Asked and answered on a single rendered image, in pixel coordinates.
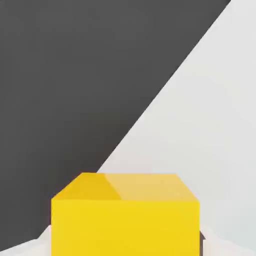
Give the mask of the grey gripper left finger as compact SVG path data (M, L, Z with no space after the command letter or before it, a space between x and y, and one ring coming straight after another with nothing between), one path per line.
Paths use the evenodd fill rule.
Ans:
M51 256L51 225L38 238L0 251L0 256Z

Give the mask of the small yellow cube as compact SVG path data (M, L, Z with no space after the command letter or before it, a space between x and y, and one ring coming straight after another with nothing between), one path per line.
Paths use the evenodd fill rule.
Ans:
M51 200L51 256L200 256L200 202L175 174L82 173Z

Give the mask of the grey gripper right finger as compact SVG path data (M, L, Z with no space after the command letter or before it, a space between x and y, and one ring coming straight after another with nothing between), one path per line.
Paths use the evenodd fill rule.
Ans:
M204 235L203 256L245 256L245 250L228 240L220 239L206 225L200 226L200 231Z

